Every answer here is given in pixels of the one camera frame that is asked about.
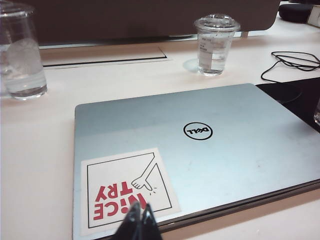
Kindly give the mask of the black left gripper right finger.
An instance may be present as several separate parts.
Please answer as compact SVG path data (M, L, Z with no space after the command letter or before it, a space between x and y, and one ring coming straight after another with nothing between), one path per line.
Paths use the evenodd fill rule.
M162 240L156 219L154 217L151 205L146 204L141 219L141 239L142 240Z

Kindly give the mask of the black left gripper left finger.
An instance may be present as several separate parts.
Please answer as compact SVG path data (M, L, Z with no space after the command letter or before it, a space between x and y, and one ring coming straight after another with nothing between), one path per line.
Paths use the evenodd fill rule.
M135 202L131 205L123 222L116 231L117 240L139 240L140 239L140 203Z

